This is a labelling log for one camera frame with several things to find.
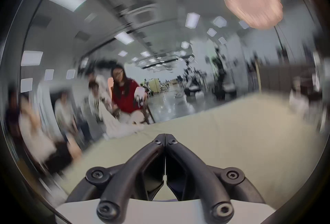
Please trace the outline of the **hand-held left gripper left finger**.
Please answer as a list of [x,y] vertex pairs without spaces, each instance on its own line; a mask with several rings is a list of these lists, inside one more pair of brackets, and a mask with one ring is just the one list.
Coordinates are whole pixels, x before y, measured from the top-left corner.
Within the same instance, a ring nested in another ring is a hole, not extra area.
[[164,184],[165,134],[136,152],[126,163],[112,167],[92,167],[69,194],[66,203],[100,199],[99,220],[121,224],[130,198],[151,201]]

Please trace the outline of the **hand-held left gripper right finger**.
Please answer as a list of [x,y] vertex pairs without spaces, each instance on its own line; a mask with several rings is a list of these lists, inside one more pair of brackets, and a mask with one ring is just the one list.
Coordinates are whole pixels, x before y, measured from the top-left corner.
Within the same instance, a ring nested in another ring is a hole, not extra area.
[[237,210],[231,200],[266,204],[241,169],[206,165],[171,134],[165,134],[165,162],[167,186],[178,201],[199,199],[207,223],[232,220]]

